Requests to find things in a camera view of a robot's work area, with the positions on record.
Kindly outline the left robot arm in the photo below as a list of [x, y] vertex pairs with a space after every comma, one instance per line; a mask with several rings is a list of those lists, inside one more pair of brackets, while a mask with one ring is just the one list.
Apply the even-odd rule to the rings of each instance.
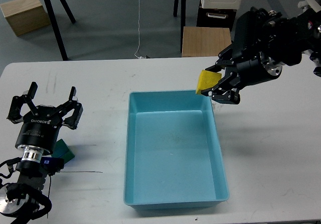
[[7, 117], [14, 124], [23, 124], [15, 144], [23, 155], [1, 163], [9, 171], [1, 179], [19, 172], [17, 182], [1, 183], [1, 214], [14, 218], [13, 223], [28, 223], [51, 210], [49, 196], [42, 193], [46, 177], [60, 172], [72, 156], [67, 145], [58, 140], [59, 130], [62, 126], [77, 129], [83, 112], [75, 87], [59, 106], [34, 105], [37, 88], [32, 82], [28, 91], [14, 96]]

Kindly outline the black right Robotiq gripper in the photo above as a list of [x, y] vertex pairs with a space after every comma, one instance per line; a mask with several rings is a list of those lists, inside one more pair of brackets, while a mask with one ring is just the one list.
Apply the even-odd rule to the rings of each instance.
[[283, 63], [274, 61], [263, 52], [259, 52], [253, 59], [237, 63], [241, 56], [241, 47], [232, 43], [223, 49], [218, 60], [207, 71], [221, 71], [224, 76], [212, 88], [201, 91], [201, 95], [210, 97], [221, 104], [239, 104], [239, 88], [277, 79], [282, 72]]

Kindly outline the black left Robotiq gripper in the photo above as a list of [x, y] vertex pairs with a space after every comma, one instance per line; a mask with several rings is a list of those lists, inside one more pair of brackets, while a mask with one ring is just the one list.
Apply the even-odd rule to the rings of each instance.
[[[14, 96], [7, 119], [14, 124], [23, 121], [15, 147], [38, 147], [44, 150], [44, 155], [51, 155], [57, 141], [61, 126], [72, 130], [77, 129], [83, 112], [83, 106], [76, 97], [76, 87], [72, 86], [68, 100], [58, 107], [39, 105], [35, 106], [35, 97], [38, 85], [32, 82], [27, 93]], [[30, 111], [21, 115], [21, 109], [27, 104]]]

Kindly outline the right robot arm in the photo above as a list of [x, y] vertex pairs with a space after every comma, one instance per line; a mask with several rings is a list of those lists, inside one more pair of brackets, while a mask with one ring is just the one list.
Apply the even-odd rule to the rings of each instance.
[[277, 79], [283, 65], [315, 63], [320, 76], [320, 12], [307, 9], [287, 19], [281, 13], [251, 8], [236, 23], [234, 41], [199, 76], [196, 93], [222, 104], [238, 104], [239, 91]]

